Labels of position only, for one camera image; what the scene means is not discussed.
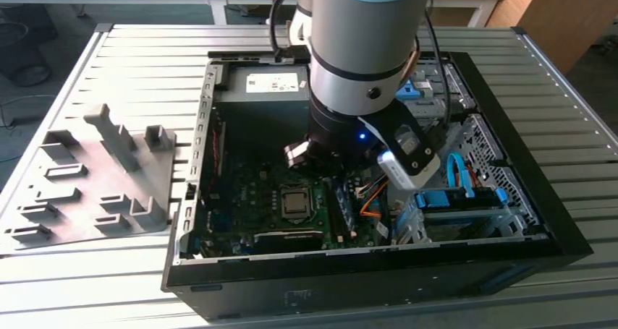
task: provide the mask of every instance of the white sticker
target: white sticker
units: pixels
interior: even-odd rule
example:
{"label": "white sticker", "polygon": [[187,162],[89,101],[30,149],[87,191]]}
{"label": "white sticker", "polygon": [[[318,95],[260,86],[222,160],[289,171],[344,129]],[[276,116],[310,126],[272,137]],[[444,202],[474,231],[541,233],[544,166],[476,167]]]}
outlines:
{"label": "white sticker", "polygon": [[432,89],[432,83],[429,81],[416,82],[417,89]]}
{"label": "white sticker", "polygon": [[378,225],[376,226],[376,230],[385,237],[385,239],[389,239],[389,228],[382,224],[382,222],[378,222]]}
{"label": "white sticker", "polygon": [[300,75],[288,74],[250,74],[248,76],[249,93],[286,93],[300,91]]}

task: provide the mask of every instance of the power supply label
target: power supply label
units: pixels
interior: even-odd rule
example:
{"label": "power supply label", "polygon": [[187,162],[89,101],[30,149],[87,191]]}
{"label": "power supply label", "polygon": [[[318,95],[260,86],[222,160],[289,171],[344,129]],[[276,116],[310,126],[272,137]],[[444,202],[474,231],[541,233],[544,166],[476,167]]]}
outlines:
{"label": "power supply label", "polygon": [[249,93],[288,93],[300,91],[300,75],[285,74],[250,74],[248,76]]}

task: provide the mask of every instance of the screw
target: screw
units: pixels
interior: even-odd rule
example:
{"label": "screw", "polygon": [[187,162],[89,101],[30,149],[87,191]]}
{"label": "screw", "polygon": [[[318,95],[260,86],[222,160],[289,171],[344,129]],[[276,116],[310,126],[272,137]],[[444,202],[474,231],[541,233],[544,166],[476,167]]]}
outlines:
{"label": "screw", "polygon": [[368,90],[368,98],[370,98],[372,100],[380,98],[381,95],[382,91],[378,87],[374,87],[370,90]]}

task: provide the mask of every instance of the slotted metal surface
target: slotted metal surface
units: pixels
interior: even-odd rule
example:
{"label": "slotted metal surface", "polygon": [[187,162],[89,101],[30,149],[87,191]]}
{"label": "slotted metal surface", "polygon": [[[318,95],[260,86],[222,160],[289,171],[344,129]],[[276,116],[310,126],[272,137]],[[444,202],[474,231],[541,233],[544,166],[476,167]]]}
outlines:
{"label": "slotted metal surface", "polygon": [[[421,31],[421,44],[430,46]],[[543,165],[596,254],[573,266],[535,275],[489,297],[402,307],[356,309],[298,317],[241,319],[265,327],[361,321],[389,327],[523,328],[616,325],[618,312],[617,142],[532,43],[512,30],[444,28],[445,51],[468,51],[523,139]],[[173,198],[185,191],[194,111],[209,51],[269,49],[261,26],[123,25],[95,34],[45,124],[82,116],[86,104],[107,102],[113,120],[130,130],[163,124],[177,131]],[[0,196],[19,194],[34,138]],[[0,260],[0,328],[195,328],[209,323],[159,290],[169,232],[21,252]],[[410,321],[393,318],[414,316]]]}

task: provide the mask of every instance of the floor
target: floor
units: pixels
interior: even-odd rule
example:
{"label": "floor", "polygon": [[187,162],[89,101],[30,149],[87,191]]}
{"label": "floor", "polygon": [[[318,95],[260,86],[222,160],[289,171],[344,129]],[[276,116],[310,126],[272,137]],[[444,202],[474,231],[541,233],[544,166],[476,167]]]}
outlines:
{"label": "floor", "polygon": [[[53,78],[37,87],[18,88],[0,77],[0,103],[15,97],[41,95],[5,106],[6,114],[17,120],[17,128],[11,131],[0,128],[0,189],[18,164],[18,159],[10,159],[18,157],[29,145],[97,24],[214,24],[209,5],[89,5],[86,18],[78,18],[69,5],[51,5],[47,9],[61,34],[55,41],[41,47],[54,70]],[[242,17],[237,10],[230,9],[229,22],[260,24],[264,19]],[[615,131],[618,130],[617,77],[618,51],[600,56],[596,49],[591,50],[568,75]]]}

